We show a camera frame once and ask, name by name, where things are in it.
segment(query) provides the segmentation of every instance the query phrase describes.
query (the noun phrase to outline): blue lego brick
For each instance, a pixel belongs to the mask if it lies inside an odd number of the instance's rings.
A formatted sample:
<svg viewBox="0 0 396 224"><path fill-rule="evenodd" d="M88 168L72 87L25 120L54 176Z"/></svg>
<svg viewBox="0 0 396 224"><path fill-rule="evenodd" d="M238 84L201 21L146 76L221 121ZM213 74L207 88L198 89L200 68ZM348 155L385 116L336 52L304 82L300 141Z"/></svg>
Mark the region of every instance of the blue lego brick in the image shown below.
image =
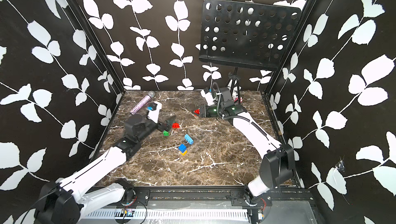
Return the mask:
<svg viewBox="0 0 396 224"><path fill-rule="evenodd" d="M184 144L181 144L181 145L179 146L179 151L180 151L181 153L184 153L186 150L187 150L187 147L186 147Z"/></svg>
<svg viewBox="0 0 396 224"><path fill-rule="evenodd" d="M191 139L191 137L190 137L188 134L186 134L186 135L184 136L184 138L186 139L186 141L187 141L190 145L194 143L194 141Z"/></svg>

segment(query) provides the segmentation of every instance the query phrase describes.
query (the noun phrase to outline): perforated metal plate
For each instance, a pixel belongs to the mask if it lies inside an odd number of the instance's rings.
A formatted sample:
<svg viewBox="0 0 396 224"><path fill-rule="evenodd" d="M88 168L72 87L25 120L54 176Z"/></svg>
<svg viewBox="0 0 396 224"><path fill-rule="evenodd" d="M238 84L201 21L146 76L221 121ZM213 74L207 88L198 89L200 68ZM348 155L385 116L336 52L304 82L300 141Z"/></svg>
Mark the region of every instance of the perforated metal plate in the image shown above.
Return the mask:
<svg viewBox="0 0 396 224"><path fill-rule="evenodd" d="M301 17L301 10L249 2L205 0L200 60L276 70Z"/></svg>

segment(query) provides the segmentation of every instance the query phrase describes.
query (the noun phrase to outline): pink glitter microphone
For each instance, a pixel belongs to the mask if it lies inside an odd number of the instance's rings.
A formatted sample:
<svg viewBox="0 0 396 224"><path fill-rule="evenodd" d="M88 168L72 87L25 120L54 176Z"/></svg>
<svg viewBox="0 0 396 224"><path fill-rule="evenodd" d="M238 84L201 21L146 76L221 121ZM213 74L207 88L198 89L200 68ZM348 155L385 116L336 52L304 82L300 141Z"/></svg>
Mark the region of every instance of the pink glitter microphone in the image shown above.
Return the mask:
<svg viewBox="0 0 396 224"><path fill-rule="evenodd" d="M129 112L132 115L135 114L140 108L142 108L152 97L154 97L154 91L150 91L137 105Z"/></svg>

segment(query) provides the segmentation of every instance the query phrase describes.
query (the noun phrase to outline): marble tabletop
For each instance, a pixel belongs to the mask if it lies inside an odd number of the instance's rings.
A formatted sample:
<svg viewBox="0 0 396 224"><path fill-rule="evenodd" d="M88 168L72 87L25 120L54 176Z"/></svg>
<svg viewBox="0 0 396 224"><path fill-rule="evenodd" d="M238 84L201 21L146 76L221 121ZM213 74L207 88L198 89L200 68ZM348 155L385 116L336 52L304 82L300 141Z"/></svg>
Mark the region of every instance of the marble tabletop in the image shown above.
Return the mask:
<svg viewBox="0 0 396 224"><path fill-rule="evenodd" d="M125 93L99 154L122 137L123 122L146 93ZM277 139L260 92L242 91L241 96L242 105L255 121ZM97 186L108 186L119 178L135 186L238 185L258 175L259 153L240 131L225 120L198 118L191 113L205 103L199 91L157 91L153 101L162 103L159 119L176 115L180 128L167 137L154 131L135 156L108 173ZM194 140L193 145L186 142L185 134ZM180 144L187 147L185 156L177 150Z"/></svg>

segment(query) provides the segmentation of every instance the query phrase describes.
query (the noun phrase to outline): wall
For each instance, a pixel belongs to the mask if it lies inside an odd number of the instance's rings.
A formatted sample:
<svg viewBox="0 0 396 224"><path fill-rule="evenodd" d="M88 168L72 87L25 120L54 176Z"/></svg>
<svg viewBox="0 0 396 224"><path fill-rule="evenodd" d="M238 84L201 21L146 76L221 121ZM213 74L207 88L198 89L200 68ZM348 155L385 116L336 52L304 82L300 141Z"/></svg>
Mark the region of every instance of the wall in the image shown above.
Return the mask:
<svg viewBox="0 0 396 224"><path fill-rule="evenodd" d="M303 8L305 0L235 0ZM125 89L192 90L224 85L233 68L201 63L203 0L77 0ZM264 89L270 72L240 69L243 90Z"/></svg>
<svg viewBox="0 0 396 224"><path fill-rule="evenodd" d="M318 0L270 101L328 223L396 217L395 0Z"/></svg>
<svg viewBox="0 0 396 224"><path fill-rule="evenodd" d="M0 17L0 223L12 224L44 183L88 163L121 93L65 0L0 0Z"/></svg>

